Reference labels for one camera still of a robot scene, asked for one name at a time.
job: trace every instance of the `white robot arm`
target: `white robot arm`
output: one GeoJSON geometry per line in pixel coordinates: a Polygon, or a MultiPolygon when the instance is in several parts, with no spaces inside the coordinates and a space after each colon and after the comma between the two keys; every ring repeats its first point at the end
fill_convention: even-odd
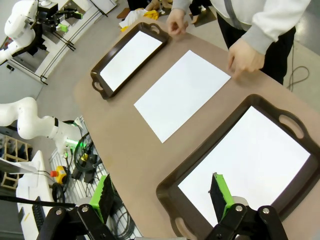
{"type": "Polygon", "coordinates": [[[67,151],[68,147],[75,147],[81,138],[81,132],[77,126],[51,116],[39,118],[37,102],[32,97],[0,104],[0,126],[9,126],[15,120],[18,120],[17,128],[20,137],[33,139],[44,136],[53,139],[61,155],[67,151]]]}
{"type": "Polygon", "coordinates": [[[36,37],[30,22],[36,21],[38,10],[37,0],[18,1],[5,23],[4,33],[13,40],[6,50],[0,50],[0,65],[10,60],[13,54],[29,46],[36,37]]]}

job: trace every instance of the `keyboard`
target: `keyboard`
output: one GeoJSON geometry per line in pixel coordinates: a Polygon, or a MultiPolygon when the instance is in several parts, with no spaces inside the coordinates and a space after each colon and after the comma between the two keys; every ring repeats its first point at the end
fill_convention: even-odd
{"type": "Polygon", "coordinates": [[[34,204],[34,205],[32,205],[32,212],[33,212],[36,227],[38,228],[38,231],[40,232],[40,229],[46,219],[44,208],[40,205],[34,204]]]}

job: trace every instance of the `tray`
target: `tray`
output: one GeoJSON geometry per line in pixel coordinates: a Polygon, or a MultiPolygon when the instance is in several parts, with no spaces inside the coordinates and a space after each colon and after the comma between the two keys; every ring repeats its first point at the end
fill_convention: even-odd
{"type": "Polygon", "coordinates": [[[91,70],[92,87],[98,91],[102,98],[107,100],[113,97],[117,92],[123,88],[123,86],[168,42],[169,35],[163,31],[157,24],[147,24],[145,22],[138,23],[133,29],[131,29],[91,70]],[[155,51],[153,51],[114,91],[104,81],[101,76],[101,71],[106,65],[119,53],[119,51],[139,32],[143,32],[161,42],[155,51]]]}
{"type": "Polygon", "coordinates": [[[304,124],[294,114],[276,108],[261,96],[256,94],[250,95],[179,167],[158,185],[156,195],[169,214],[171,226],[177,236],[183,236],[180,231],[183,226],[177,225],[176,221],[180,218],[183,219],[187,230],[194,234],[198,240],[204,240],[212,231],[213,227],[193,206],[179,189],[178,185],[193,169],[195,169],[207,154],[211,152],[220,140],[223,139],[250,106],[255,107],[258,111],[272,120],[272,122],[284,130],[310,153],[310,157],[298,174],[293,178],[280,196],[271,204],[277,210],[282,221],[298,206],[319,180],[320,148],[311,139],[304,124]],[[290,127],[280,122],[279,117],[281,115],[286,116],[296,123],[296,126],[303,132],[302,138],[296,137],[294,131],[290,127]]]}

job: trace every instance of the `person's left hand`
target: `person's left hand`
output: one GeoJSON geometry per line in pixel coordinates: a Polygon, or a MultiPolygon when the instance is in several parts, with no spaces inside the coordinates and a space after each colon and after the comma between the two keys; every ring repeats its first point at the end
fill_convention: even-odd
{"type": "Polygon", "coordinates": [[[233,79],[237,79],[242,72],[254,72],[262,69],[265,64],[265,55],[257,52],[245,40],[239,38],[229,49],[228,70],[233,69],[233,79]]]}

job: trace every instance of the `table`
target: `table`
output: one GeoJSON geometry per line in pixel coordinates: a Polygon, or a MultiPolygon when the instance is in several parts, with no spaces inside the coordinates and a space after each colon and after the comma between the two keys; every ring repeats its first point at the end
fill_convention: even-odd
{"type": "MultiPolygon", "coordinates": [[[[152,19],[140,22],[163,23],[152,19]]],[[[132,27],[124,32],[119,41],[132,27]]],[[[110,50],[102,49],[96,62],[110,50]]],[[[167,141],[161,143],[134,103],[188,50],[226,71],[227,52],[186,34],[170,40],[112,99],[103,100],[92,88],[90,69],[74,90],[96,149],[125,206],[146,237],[175,237],[170,218],[156,196],[158,184],[183,162],[249,95],[258,94],[274,106],[299,117],[320,145],[320,115],[262,72],[229,80],[167,141]]],[[[320,183],[283,222],[290,240],[310,239],[319,229],[320,183]]]]}
{"type": "MultiPolygon", "coordinates": [[[[39,171],[45,171],[44,158],[41,151],[37,151],[34,155],[32,162],[39,162],[39,171]]],[[[38,175],[38,183],[37,187],[29,187],[26,189],[26,183],[24,182],[24,178],[28,174],[34,173],[25,173],[22,178],[19,179],[18,187],[16,188],[16,196],[18,198],[25,198],[29,200],[36,200],[39,196],[42,201],[53,202],[52,193],[49,188],[48,178],[45,176],[45,172],[41,172],[38,175]]],[[[35,217],[32,212],[32,204],[26,203],[17,203],[18,212],[20,212],[23,207],[24,216],[21,221],[22,232],[25,240],[35,240],[38,237],[38,228],[35,222],[35,217]]],[[[47,215],[50,211],[50,206],[43,206],[44,214],[47,215]]]]}

